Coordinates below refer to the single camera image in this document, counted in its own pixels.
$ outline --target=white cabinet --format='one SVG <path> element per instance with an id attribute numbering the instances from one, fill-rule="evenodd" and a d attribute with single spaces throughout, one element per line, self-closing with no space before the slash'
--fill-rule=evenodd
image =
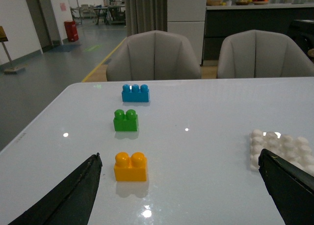
<path id="1" fill-rule="evenodd" d="M 167 0 L 168 31 L 187 37 L 202 64 L 206 0 Z"/>
<path id="2" fill-rule="evenodd" d="M 204 21 L 206 0 L 168 0 L 168 22 Z"/>
<path id="3" fill-rule="evenodd" d="M 205 22 L 168 22 L 169 32 L 188 38 L 200 64 L 202 63 L 204 34 L 196 33 L 196 31 L 204 31 L 204 27 Z"/>

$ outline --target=gray curtain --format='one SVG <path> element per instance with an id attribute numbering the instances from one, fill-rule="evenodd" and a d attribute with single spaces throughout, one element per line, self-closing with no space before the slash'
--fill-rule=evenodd
<path id="1" fill-rule="evenodd" d="M 125 0 L 127 36 L 167 31 L 167 0 Z"/>

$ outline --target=green lego brick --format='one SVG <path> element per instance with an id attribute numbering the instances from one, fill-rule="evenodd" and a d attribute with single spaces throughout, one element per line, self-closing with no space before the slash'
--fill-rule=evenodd
<path id="1" fill-rule="evenodd" d="M 116 110 L 114 112 L 113 124 L 115 131 L 138 131 L 136 111 L 130 109 L 124 114 L 123 110 Z"/>

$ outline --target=basket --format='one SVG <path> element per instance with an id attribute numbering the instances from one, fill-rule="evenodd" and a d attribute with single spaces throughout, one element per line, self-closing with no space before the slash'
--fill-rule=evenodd
<path id="1" fill-rule="evenodd" d="M 222 0 L 207 0 L 206 5 L 207 6 L 219 6 L 221 5 Z"/>

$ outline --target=blue lego brick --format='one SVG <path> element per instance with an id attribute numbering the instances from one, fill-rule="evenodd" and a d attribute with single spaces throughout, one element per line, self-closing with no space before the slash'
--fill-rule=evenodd
<path id="1" fill-rule="evenodd" d="M 124 102 L 149 102 L 149 89 L 146 84 L 142 84 L 139 89 L 138 85 L 132 85 L 132 89 L 128 84 L 123 85 L 122 101 Z"/>
<path id="2" fill-rule="evenodd" d="M 113 124 L 115 131 L 138 131 L 136 111 L 130 109 L 124 114 L 123 110 L 116 110 L 114 112 Z"/>

